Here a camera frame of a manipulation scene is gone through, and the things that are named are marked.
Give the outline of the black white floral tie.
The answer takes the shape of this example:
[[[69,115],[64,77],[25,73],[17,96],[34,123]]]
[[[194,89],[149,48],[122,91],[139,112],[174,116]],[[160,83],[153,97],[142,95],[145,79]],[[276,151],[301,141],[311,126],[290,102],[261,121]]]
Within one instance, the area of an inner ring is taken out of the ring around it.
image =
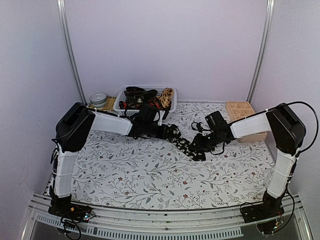
[[[189,157],[192,161],[201,162],[206,161],[206,157],[193,157],[193,154],[189,150],[190,141],[184,137],[181,137],[181,132],[177,125],[170,125],[171,128],[171,136],[167,139],[171,144],[176,146],[179,151],[181,151],[184,155]]]

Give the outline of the white plastic basket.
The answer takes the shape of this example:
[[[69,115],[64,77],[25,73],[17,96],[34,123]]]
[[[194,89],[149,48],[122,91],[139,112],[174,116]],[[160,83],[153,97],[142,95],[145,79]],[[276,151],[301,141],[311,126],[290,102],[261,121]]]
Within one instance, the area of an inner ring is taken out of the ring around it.
[[[118,93],[113,110],[122,116],[133,116],[142,105],[148,104],[164,113],[162,119],[174,112],[177,105],[177,90],[174,87],[127,86]]]

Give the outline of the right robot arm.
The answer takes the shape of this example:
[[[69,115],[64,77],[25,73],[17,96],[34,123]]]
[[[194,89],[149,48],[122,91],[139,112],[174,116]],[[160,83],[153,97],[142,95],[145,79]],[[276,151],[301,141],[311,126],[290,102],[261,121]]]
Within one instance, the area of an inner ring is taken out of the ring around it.
[[[208,134],[198,127],[189,149],[206,153],[214,150],[218,144],[262,132],[272,133],[276,146],[276,160],[271,181],[263,194],[262,203],[252,205],[245,203],[240,212],[245,223],[260,221],[282,215],[282,199],[289,193],[288,185],[292,179],[307,133],[305,124],[291,109],[291,103],[280,103],[270,109],[227,123],[219,111],[205,117],[209,126]]]

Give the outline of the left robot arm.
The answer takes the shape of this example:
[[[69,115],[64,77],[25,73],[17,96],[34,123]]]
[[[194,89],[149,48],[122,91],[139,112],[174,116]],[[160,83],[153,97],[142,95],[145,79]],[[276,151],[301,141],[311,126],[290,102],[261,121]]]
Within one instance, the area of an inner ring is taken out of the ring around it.
[[[166,140],[170,135],[170,127],[162,123],[162,116],[155,119],[158,113],[155,107],[147,104],[142,106],[135,117],[130,117],[93,110],[80,102],[75,103],[57,123],[56,135],[52,139],[56,148],[51,156],[50,211],[63,217],[70,217],[75,210],[79,212],[89,210],[88,207],[71,203],[71,181],[75,160],[91,131],[114,133],[134,139]]]

